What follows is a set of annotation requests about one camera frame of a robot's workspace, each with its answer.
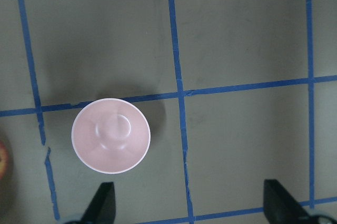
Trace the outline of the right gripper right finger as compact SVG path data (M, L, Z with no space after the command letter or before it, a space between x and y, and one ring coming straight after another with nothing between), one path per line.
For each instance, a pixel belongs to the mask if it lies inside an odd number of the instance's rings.
M276 179L264 180L263 213L268 223L310 223L310 215Z

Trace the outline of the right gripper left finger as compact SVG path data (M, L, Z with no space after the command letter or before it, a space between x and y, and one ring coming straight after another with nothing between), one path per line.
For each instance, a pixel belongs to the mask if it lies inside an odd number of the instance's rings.
M116 217L115 189L113 182L100 184L81 223L114 223Z

